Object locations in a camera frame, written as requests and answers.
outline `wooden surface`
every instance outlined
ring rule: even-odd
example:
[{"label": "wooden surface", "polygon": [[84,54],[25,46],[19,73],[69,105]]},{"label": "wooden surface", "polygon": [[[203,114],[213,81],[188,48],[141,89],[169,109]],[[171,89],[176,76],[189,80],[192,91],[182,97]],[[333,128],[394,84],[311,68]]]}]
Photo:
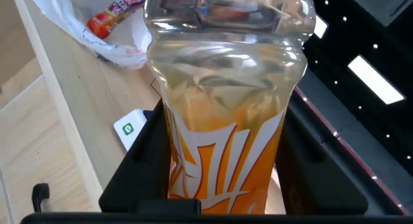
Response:
[{"label": "wooden surface", "polygon": [[94,210],[43,77],[0,112],[0,123],[0,160],[13,223],[33,213],[36,183],[49,184],[46,211]]},{"label": "wooden surface", "polygon": [[98,200],[125,155],[113,124],[134,109],[154,108],[159,100],[150,86],[154,77],[147,68],[108,66],[51,23],[31,0],[15,2],[90,200]]},{"label": "wooden surface", "polygon": [[35,55],[13,0],[0,0],[0,86]]},{"label": "wooden surface", "polygon": [[16,75],[2,85],[3,92],[0,94],[0,110],[31,85],[41,74],[39,63],[36,58],[33,58]]}]

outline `bottle label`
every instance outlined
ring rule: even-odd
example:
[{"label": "bottle label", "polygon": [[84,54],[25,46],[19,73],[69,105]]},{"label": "bottle label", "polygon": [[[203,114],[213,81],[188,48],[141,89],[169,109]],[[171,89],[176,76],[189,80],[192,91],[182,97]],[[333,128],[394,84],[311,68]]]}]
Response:
[{"label": "bottle label", "polygon": [[263,213],[285,112],[257,130],[238,131],[232,123],[193,132],[178,112],[166,111],[176,162],[170,197],[199,199],[203,213]]}]

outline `black panel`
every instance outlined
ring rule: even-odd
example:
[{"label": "black panel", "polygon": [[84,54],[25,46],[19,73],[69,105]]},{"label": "black panel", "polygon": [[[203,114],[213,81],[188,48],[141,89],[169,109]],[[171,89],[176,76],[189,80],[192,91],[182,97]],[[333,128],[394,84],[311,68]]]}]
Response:
[{"label": "black panel", "polygon": [[[327,22],[328,28],[321,39],[313,35],[304,45],[309,69],[390,155],[413,175],[413,126],[410,124],[413,120],[413,87],[410,82],[413,78],[413,52],[412,45],[408,44],[412,38],[409,36],[408,40],[407,36],[399,37],[399,33],[403,32],[402,23],[406,34],[409,29],[407,24],[410,24],[412,15],[405,13],[413,14],[410,11],[413,10],[410,1],[404,3],[402,0],[388,0],[386,3],[385,0],[328,0],[327,5],[325,1],[314,0],[316,11]],[[367,12],[368,5],[379,7],[381,3],[386,4],[382,7],[384,10],[386,7],[391,7],[388,9],[391,10],[398,3],[404,4],[399,9],[400,16],[389,27],[383,26],[377,18],[370,15],[371,11]],[[357,56],[365,58],[405,99],[389,105],[380,100],[348,68],[348,64]],[[332,123],[340,123],[334,121],[328,111],[322,111],[327,119],[331,119]]]}]

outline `clear plastic bottle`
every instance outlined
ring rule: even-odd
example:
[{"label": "clear plastic bottle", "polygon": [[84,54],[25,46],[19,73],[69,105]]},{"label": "clear plastic bottle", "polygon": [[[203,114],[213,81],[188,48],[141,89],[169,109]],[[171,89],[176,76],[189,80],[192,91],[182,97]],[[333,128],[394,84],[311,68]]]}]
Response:
[{"label": "clear plastic bottle", "polygon": [[171,198],[262,214],[285,110],[307,60],[312,0],[147,0],[148,64],[176,165]]}]

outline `plastic bag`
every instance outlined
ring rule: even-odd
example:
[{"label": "plastic bag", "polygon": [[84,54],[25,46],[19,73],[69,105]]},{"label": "plastic bag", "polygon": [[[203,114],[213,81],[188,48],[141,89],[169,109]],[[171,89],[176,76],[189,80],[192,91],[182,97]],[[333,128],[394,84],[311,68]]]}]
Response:
[{"label": "plastic bag", "polygon": [[152,37],[139,9],[120,23],[102,40],[86,26],[87,21],[103,11],[113,0],[33,0],[47,18],[95,52],[98,58],[129,69],[146,63],[146,50]]}]

